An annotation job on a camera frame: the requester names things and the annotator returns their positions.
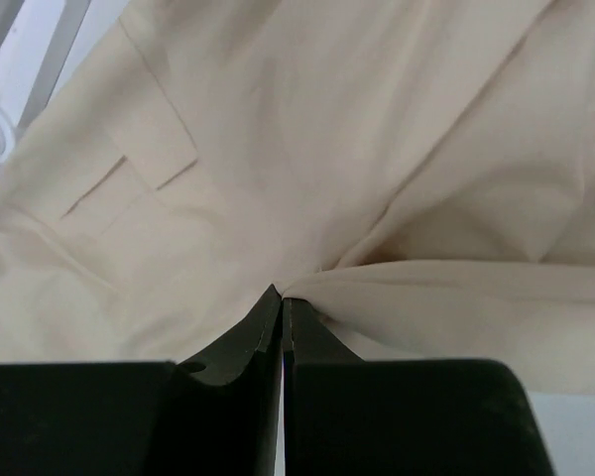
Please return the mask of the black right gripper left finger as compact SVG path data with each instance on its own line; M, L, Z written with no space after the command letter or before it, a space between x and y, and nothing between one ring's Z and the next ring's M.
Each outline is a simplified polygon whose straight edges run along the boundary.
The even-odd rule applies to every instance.
M0 364L0 475L271 474L281 309L179 363Z

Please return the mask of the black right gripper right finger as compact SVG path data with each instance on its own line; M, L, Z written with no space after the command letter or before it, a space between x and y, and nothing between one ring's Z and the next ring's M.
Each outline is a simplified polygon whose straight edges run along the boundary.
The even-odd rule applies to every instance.
M283 303L290 475L550 475L526 392L485 359L366 361Z

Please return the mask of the beige trousers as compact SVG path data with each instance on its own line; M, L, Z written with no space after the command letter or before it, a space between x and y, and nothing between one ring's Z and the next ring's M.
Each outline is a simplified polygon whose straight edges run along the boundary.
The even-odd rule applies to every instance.
M0 362L185 359L269 285L595 394L595 1L134 1L0 173Z

